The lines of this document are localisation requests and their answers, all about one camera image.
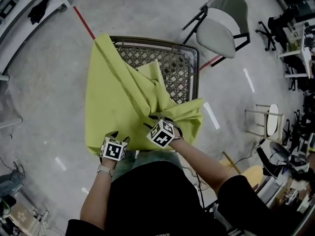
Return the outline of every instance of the yellow-green cloth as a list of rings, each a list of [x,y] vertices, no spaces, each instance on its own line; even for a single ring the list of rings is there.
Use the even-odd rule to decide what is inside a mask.
[[[85,140],[98,153],[105,134],[118,131],[118,140],[130,137],[129,150],[160,149],[143,125],[154,125],[148,115],[161,112],[179,124],[184,139],[192,143],[202,122],[203,99],[177,104],[170,99],[158,61],[138,68],[125,63],[107,34],[94,41],[85,103]]]

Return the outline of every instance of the gray chair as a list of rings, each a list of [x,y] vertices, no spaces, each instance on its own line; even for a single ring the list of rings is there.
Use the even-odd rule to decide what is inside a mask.
[[[209,8],[219,9],[230,15],[240,28],[241,34],[233,35],[221,23],[211,18],[206,18]],[[183,28],[185,30],[195,20],[198,21],[185,39],[184,44],[186,44],[195,32],[197,41],[201,46],[222,56],[221,59],[214,62],[211,66],[215,66],[226,58],[232,59],[235,57],[236,51],[251,42],[247,15],[248,7],[245,0],[209,0],[200,8],[200,12]],[[245,37],[246,41],[235,47],[234,39],[242,37]]]

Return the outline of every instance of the white stool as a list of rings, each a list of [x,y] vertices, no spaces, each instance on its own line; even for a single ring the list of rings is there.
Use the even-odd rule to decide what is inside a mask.
[[[279,114],[278,106],[276,104],[272,105],[258,105],[256,104],[256,107],[264,107],[268,108],[267,112],[263,111],[256,111],[256,110],[247,110],[245,109],[246,112],[252,112],[252,113],[258,113],[258,114],[263,114],[264,115],[264,125],[257,124],[259,127],[264,128],[264,134],[260,135],[254,132],[251,132],[247,130],[247,133],[259,136],[261,138],[268,139],[270,141],[282,144],[282,129],[283,129],[283,122],[284,122],[284,115],[283,113]],[[276,131],[278,130],[278,138],[271,139],[270,136],[272,136]]]

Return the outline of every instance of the black shirt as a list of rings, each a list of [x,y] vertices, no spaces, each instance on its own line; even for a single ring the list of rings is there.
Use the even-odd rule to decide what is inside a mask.
[[[256,235],[272,235],[265,223],[270,210],[244,176],[226,181],[218,194],[219,212],[232,226]],[[69,235],[182,236],[227,235],[225,228],[204,212],[195,187],[184,172],[169,162],[137,167],[112,183],[105,231],[81,221],[69,220]]]

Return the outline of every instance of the floor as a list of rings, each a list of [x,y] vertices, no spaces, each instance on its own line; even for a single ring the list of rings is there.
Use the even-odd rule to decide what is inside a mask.
[[[108,32],[183,41],[190,28],[184,32],[181,28],[208,0],[70,1],[95,35]],[[199,97],[209,103],[220,128],[216,129],[202,108],[203,126],[195,145],[216,159],[221,158],[222,151],[234,160],[251,154],[256,138],[244,132],[248,124],[244,109],[254,108],[255,103],[276,103],[286,119],[293,118],[293,111],[302,107],[302,93],[288,91],[283,64],[275,53],[264,51],[264,41],[254,31],[258,21],[280,15],[280,7],[275,0],[246,1],[250,45],[238,51],[234,59],[200,72]],[[209,17],[238,34],[226,15],[211,11]],[[10,81],[1,83],[0,88],[0,120],[18,115],[24,120],[1,131],[0,156],[9,166],[14,160],[23,164],[24,192],[36,206],[49,210],[50,226],[61,233],[68,219],[78,218],[98,167],[98,159],[88,153],[84,142],[85,88],[92,44],[72,9],[58,12],[21,48],[7,71]],[[200,49],[201,64],[215,56],[200,47],[195,37],[188,44]],[[252,157],[238,166],[243,171],[252,164],[259,164],[259,160]],[[0,174],[8,172],[0,166]],[[210,203],[212,192],[207,190],[204,195],[205,203]]]

